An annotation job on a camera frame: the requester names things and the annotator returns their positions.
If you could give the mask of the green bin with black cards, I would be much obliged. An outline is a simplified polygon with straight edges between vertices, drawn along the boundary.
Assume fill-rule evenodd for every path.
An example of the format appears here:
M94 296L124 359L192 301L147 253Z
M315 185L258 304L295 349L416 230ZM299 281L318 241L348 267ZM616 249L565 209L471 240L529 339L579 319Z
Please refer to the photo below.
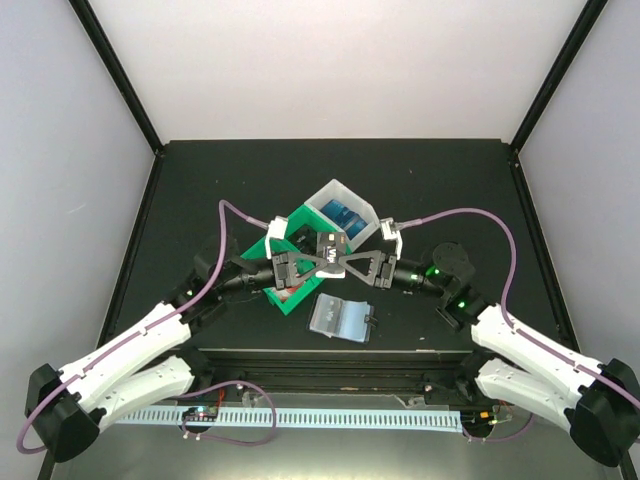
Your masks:
M285 237L282 240L271 239L274 252L298 250L305 254L314 254L317 246L317 234L329 232L331 226L314 210L301 205L288 216Z

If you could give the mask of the black card holder wallet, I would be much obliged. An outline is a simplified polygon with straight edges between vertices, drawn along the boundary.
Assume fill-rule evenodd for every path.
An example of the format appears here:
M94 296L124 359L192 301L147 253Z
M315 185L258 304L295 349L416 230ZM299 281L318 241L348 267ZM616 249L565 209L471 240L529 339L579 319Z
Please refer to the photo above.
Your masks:
M309 317L308 330L327 338L335 338L358 344L367 344L370 339L371 330L376 328L378 324L378 321L374 318L374 307L364 301L358 302L345 299L343 300L345 303L341 313L339 330L335 334L332 336L326 336L310 330L309 323L314 310L314 305Z

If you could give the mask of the green bin with red cards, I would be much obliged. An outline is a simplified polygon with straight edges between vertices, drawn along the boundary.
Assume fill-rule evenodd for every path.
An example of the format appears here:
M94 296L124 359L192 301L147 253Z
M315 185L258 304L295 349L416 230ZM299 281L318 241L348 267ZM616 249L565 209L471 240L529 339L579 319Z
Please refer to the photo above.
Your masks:
M287 251L302 253L302 250L297 248L287 239L272 239L270 241L270 245L273 255ZM262 258L265 254L266 249L264 240L261 239L247 249L241 257L252 260ZM309 297L312 292L319 287L321 282L321 279L313 276L307 279L304 283L295 287L287 287L284 290L277 290L275 287L269 287L264 288L262 292L265 294L271 305L278 308L283 315L289 315L305 298Z

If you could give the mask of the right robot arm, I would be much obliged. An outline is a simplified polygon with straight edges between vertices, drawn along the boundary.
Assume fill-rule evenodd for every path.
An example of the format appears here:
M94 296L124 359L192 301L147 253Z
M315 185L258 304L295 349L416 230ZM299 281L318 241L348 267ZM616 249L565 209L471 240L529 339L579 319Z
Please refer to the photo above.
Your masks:
M456 243L438 245L428 266L379 250L329 253L362 282L439 298L437 312L454 330L470 328L489 358L454 379L457 396L504 400L567 432L591 459L616 467L639 438L639 381L619 359L608 363L573 351L510 316L470 285L475 272Z

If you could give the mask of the white bin with blue cards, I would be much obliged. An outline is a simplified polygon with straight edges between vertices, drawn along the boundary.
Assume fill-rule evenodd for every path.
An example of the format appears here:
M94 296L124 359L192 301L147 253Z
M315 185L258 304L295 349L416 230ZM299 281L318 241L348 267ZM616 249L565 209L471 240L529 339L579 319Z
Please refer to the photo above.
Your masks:
M330 180L304 204L329 225L343 231L352 252L379 228L373 206L337 179Z

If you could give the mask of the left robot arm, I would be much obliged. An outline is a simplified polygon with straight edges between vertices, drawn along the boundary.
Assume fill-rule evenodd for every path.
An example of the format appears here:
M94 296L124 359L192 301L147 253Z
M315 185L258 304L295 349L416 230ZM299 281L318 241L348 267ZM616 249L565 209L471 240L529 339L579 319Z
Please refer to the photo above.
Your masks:
M57 463L87 450L117 420L169 397L207 397L215 376L188 341L240 290L294 287L328 267L322 255L297 251L261 258L199 254L184 283L123 333L83 358L29 377L26 422L17 439L23 454L47 452Z

